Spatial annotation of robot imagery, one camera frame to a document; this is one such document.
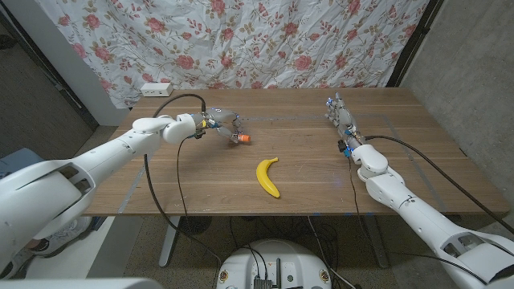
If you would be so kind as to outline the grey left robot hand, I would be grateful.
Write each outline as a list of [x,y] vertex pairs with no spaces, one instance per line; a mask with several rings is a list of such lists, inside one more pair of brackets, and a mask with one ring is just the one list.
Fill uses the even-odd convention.
[[199,139],[207,129],[213,129],[234,143],[248,140],[242,131],[239,114],[225,108],[209,108],[205,112],[192,115],[195,123],[194,138]]

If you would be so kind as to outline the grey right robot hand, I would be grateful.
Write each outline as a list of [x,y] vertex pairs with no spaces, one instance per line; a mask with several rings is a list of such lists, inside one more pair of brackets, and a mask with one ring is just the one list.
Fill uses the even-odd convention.
[[351,150],[365,145],[365,138],[357,127],[357,122],[347,109],[345,102],[337,92],[333,98],[326,101],[327,113],[325,117],[336,127],[343,143]]

